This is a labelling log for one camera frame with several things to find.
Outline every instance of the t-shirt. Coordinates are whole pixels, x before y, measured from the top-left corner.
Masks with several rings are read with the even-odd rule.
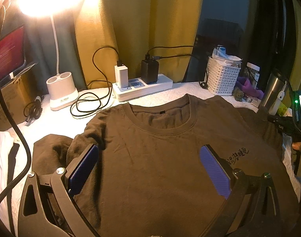
[[[101,237],[199,237],[225,202],[199,158],[209,144],[233,169],[271,173],[287,228],[297,219],[298,200],[273,148],[280,135],[255,115],[219,96],[186,94],[157,107],[120,104],[99,112],[74,140],[49,135],[36,142],[33,170],[52,174],[97,144],[100,159],[75,201]]]

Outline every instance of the white power strip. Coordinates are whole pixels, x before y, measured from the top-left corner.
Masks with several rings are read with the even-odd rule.
[[[158,74],[158,81],[153,84],[145,84],[143,80],[134,78],[129,80],[129,86],[119,88],[117,83],[112,84],[114,94],[119,102],[148,95],[155,92],[164,91],[172,88],[173,81],[163,74]]]

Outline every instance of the cardboard box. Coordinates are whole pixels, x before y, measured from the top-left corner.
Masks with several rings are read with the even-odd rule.
[[[31,70],[2,88],[6,105],[17,124],[25,121],[23,109],[29,102],[35,100],[36,90],[36,81]],[[0,106],[0,131],[6,131],[9,128],[11,125]]]

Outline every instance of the hand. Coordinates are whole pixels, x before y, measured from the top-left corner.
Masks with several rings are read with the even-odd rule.
[[[301,148],[301,142],[293,142],[292,148],[293,150],[299,151],[299,149]]]

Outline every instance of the woven plastic basket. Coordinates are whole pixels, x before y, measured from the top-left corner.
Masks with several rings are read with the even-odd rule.
[[[208,90],[215,95],[231,96],[240,68],[223,66],[218,60],[208,59]]]

